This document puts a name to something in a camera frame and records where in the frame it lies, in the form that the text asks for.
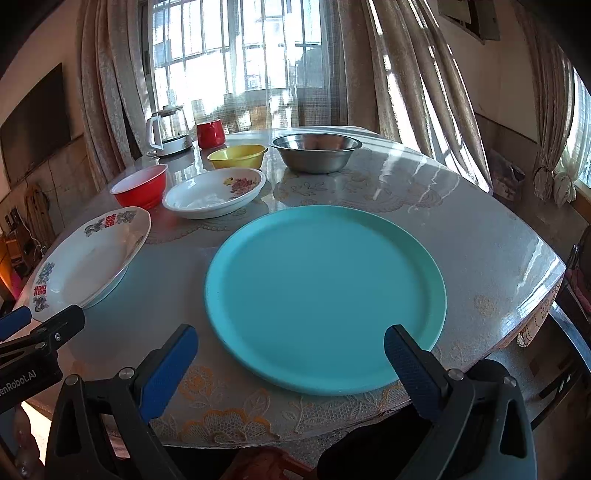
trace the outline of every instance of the white bowl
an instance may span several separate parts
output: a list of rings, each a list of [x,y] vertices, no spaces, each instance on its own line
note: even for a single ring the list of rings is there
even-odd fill
[[[253,201],[265,182],[265,174],[254,168],[221,168],[174,186],[162,204],[184,218],[215,218]]]
[[[70,305],[90,308],[121,281],[151,228],[139,207],[113,210],[82,225],[47,257],[33,281],[29,309],[44,322]]]

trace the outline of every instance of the glass kettle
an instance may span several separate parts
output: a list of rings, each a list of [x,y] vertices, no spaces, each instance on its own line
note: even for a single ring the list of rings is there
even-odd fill
[[[193,146],[183,105],[165,106],[146,123],[146,142],[164,157]]]

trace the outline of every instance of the screw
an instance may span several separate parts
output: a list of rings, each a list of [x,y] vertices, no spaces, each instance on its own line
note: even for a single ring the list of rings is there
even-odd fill
[[[122,368],[119,371],[119,378],[121,380],[129,380],[131,377],[135,375],[135,370],[130,367]]]
[[[451,378],[452,380],[464,380],[464,372],[462,372],[462,370],[458,369],[458,368],[452,368],[450,370],[447,371],[447,376],[449,378]]]
[[[510,387],[516,387],[517,386],[517,380],[515,378],[509,377],[509,376],[503,378],[503,383],[505,385],[510,386]]]
[[[69,385],[69,386],[76,385],[77,382],[78,382],[78,375],[76,375],[76,374],[71,374],[66,377],[66,385]]]

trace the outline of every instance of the metal bowl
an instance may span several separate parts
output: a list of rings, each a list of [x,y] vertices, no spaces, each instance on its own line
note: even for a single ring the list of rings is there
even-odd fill
[[[341,170],[352,153],[363,144],[351,137],[335,134],[295,134],[271,142],[283,162],[292,170],[331,173]]]

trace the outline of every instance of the plate rim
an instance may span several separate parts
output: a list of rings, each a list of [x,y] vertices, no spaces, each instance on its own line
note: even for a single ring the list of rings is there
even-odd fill
[[[429,250],[427,250],[427,248],[417,240],[417,238],[409,233],[406,229],[402,228],[401,226],[399,226],[398,224],[392,222],[391,220],[388,220],[382,216],[376,215],[374,213],[371,212],[366,212],[365,210],[359,210],[359,209],[355,209],[355,208],[351,208],[351,207],[344,207],[344,206],[340,206],[340,205],[305,205],[305,206],[297,206],[297,207],[291,207],[288,209],[284,209],[284,210],[279,210],[277,212],[274,213],[270,213],[267,215],[263,215],[255,220],[253,220],[250,223],[247,223],[246,225],[244,225],[243,227],[241,227],[240,229],[238,229],[236,232],[234,232],[230,237],[228,237],[228,239],[226,239],[226,241],[222,244],[222,246],[218,249],[218,251],[216,252],[215,256],[212,259],[212,262],[209,265],[209,268],[207,269],[207,273],[206,273],[206,277],[205,277],[205,281],[204,281],[204,285],[203,285],[203,297],[204,297],[204,306],[205,306],[205,311],[207,313],[207,317],[209,320],[209,323],[213,329],[213,331],[216,333],[217,338],[220,340],[220,342],[224,345],[224,348],[245,368],[247,368],[248,370],[250,370],[251,372],[253,372],[255,375],[261,377],[262,379],[277,385],[281,388],[286,388],[288,390],[291,391],[295,391],[301,394],[307,394],[307,395],[320,395],[320,396],[329,396],[329,397],[333,397],[333,396],[340,396],[340,395],[348,395],[348,394],[359,394],[359,388],[342,388],[340,390],[334,390],[334,389],[330,389],[330,388],[322,388],[322,387],[311,387],[311,386],[302,386],[302,385],[298,385],[298,384],[294,384],[292,382],[286,381],[282,378],[277,378],[273,375],[270,375],[264,371],[262,371],[260,368],[258,368],[257,365],[254,365],[248,358],[244,358],[243,355],[238,354],[233,348],[230,347],[230,345],[227,342],[227,338],[225,338],[222,335],[222,332],[220,331],[219,325],[212,319],[212,315],[211,315],[211,304],[213,303],[211,301],[210,296],[208,295],[208,291],[212,291],[212,286],[211,286],[211,277],[212,277],[212,271],[213,268],[215,266],[215,262],[216,262],[216,258],[220,258],[218,257],[218,255],[220,254],[220,252],[222,252],[222,249],[224,249],[224,247],[227,247],[227,245],[230,244],[230,240],[239,235],[240,232],[242,230],[246,230],[248,228],[254,228],[252,225],[256,224],[257,222],[263,222],[264,219],[266,219],[269,216],[272,215],[276,215],[276,214],[280,214],[281,212],[289,212],[291,210],[297,209],[297,210],[302,210],[302,209],[317,209],[318,207],[323,208],[323,209],[339,209],[341,211],[343,210],[352,210],[354,212],[361,212],[364,213],[366,215],[369,216],[373,216],[373,217],[377,217],[378,220],[384,221],[384,222],[388,222],[391,223],[392,225],[394,225],[396,228],[398,228],[403,234],[407,235],[408,237],[410,237],[410,239],[412,239],[412,241],[414,241],[420,248],[421,250],[427,255],[427,258],[430,259],[430,261],[432,262],[433,267],[435,268],[435,271],[438,273],[437,276],[437,282],[441,284],[441,293],[443,294],[443,305],[442,305],[442,311],[443,311],[443,319],[441,321],[441,324],[438,326],[437,328],[437,332],[436,335],[434,335],[434,339],[430,342],[429,346],[428,346],[428,350],[431,351],[435,345],[437,344],[437,341],[439,340],[441,333],[443,331],[443,326],[445,325],[445,321],[446,321],[446,316],[447,316],[447,288],[445,286],[445,280],[443,278],[443,275],[441,273],[441,269],[439,269],[439,266],[437,265],[437,263],[435,262],[435,259],[433,258],[433,256],[431,255],[431,253],[429,252]],[[398,380],[398,375],[394,372],[395,374],[395,379],[394,382],[396,382]],[[375,389],[378,388],[383,388],[386,385],[372,385],[370,387],[368,387],[367,390],[365,391],[373,391]]]
[[[51,261],[51,258],[53,255],[56,254],[56,252],[58,252],[59,250],[61,250],[63,247],[63,245],[71,238],[73,237],[75,234],[84,231],[84,229],[86,229],[86,227],[88,227],[89,225],[96,223],[98,220],[104,219],[106,217],[108,217],[109,215],[113,215],[113,214],[117,214],[119,212],[126,212],[129,210],[136,210],[137,212],[145,212],[147,214],[147,219],[148,219],[148,228],[146,230],[146,232],[143,234],[142,237],[142,241],[139,242],[135,248],[133,249],[133,251],[131,252],[131,254],[128,256],[128,258],[126,259],[126,261],[122,264],[122,267],[117,271],[117,273],[115,275],[113,275],[97,292],[95,292],[94,294],[92,294],[91,296],[87,297],[86,299],[84,299],[84,301],[80,302],[78,304],[78,306],[80,308],[84,308],[86,305],[88,305],[90,302],[92,302],[95,298],[97,298],[98,295],[100,295],[110,284],[111,282],[113,282],[113,280],[125,269],[125,267],[128,267],[129,264],[132,262],[132,260],[135,258],[135,256],[137,255],[137,253],[140,251],[140,249],[144,246],[146,240],[148,239],[148,236],[150,234],[150,230],[152,229],[152,217],[149,213],[149,211],[141,208],[141,207],[136,207],[136,206],[130,206],[130,207],[122,207],[119,208],[117,210],[110,210],[108,212],[105,212],[101,215],[97,215],[96,217],[94,217],[91,220],[88,220],[87,222],[84,222],[80,227],[78,227],[76,230],[74,230],[70,235],[68,235],[66,238],[64,238],[60,244],[55,248],[55,250],[53,252],[51,252],[49,254],[49,256],[47,256],[47,258],[44,259],[43,263],[39,264],[37,273],[35,274],[35,277],[33,278],[33,283],[31,285],[31,297],[29,298],[28,301],[28,308],[31,311],[31,314],[33,316],[33,318],[35,320],[37,320],[38,322],[44,322],[47,319],[43,319],[40,320],[39,318],[44,317],[45,315],[43,315],[43,311],[40,312],[36,312],[34,310],[34,304],[33,304],[33,299],[35,298],[35,295],[33,295],[34,293],[34,289],[35,289],[35,285],[37,282],[37,279],[39,278],[39,275],[41,273],[41,271],[43,270],[43,267]]]
[[[179,189],[182,185],[195,180],[197,177],[200,177],[202,175],[207,175],[209,173],[215,173],[215,172],[221,172],[221,171],[228,171],[228,170],[249,170],[249,171],[253,171],[256,172],[256,174],[259,175],[259,178],[261,179],[261,181],[259,182],[259,184],[254,187],[252,190],[243,193],[242,195],[240,195],[239,197],[232,199],[232,200],[228,200],[227,202],[223,202],[223,203],[219,203],[217,205],[214,206],[209,206],[209,207],[199,207],[199,208],[177,208],[174,207],[172,205],[170,205],[170,203],[168,202],[168,195],[173,192],[175,189]],[[164,197],[162,198],[162,205],[164,206],[164,208],[166,208],[167,210],[170,210],[171,212],[177,212],[177,213],[205,213],[205,212],[212,212],[212,211],[216,211],[219,210],[220,208],[223,207],[229,207],[232,205],[235,205],[236,203],[238,203],[240,200],[244,200],[244,197],[246,195],[252,194],[253,192],[256,192],[255,195],[258,195],[258,193],[262,190],[262,188],[265,186],[265,183],[267,182],[267,177],[266,175],[261,172],[260,170],[257,170],[255,168],[246,168],[246,167],[228,167],[228,168],[220,168],[218,170],[208,170],[205,171],[203,173],[200,173],[199,175],[195,175],[194,177],[187,179],[185,181],[182,181],[181,183],[175,185],[174,187],[172,187],[168,192],[166,192],[166,195],[164,195]]]

